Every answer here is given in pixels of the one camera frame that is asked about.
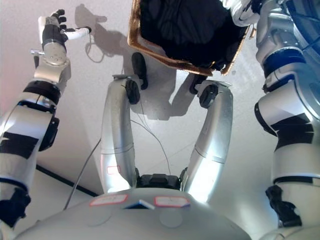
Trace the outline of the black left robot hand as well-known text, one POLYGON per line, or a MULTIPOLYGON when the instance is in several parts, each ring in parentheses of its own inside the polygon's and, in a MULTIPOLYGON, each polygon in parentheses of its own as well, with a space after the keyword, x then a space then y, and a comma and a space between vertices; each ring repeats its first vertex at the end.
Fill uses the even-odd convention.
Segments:
POLYGON ((89 26, 67 28, 66 22, 64 9, 58 9, 49 16, 38 18, 38 34, 43 49, 49 43, 58 43, 65 48, 67 41, 83 38, 92 32, 89 26))

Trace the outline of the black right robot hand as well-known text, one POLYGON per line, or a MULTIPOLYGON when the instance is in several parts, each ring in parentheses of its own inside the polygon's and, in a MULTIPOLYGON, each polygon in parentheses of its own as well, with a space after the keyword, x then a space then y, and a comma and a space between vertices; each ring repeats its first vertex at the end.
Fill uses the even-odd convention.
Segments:
POLYGON ((225 9, 230 10, 233 23, 238 27, 256 24, 260 15, 252 10, 252 0, 221 0, 225 9))

